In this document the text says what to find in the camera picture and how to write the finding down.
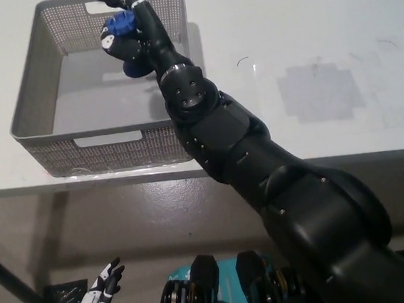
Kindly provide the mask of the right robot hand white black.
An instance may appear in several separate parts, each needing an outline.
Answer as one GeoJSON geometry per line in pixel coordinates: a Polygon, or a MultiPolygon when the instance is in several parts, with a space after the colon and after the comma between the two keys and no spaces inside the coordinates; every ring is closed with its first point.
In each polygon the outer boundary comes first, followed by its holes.
{"type": "Polygon", "coordinates": [[[147,0],[98,1],[121,9],[103,24],[100,44],[107,55],[123,62],[126,76],[139,78],[155,72],[161,78],[173,66],[194,64],[176,50],[147,0]]]}

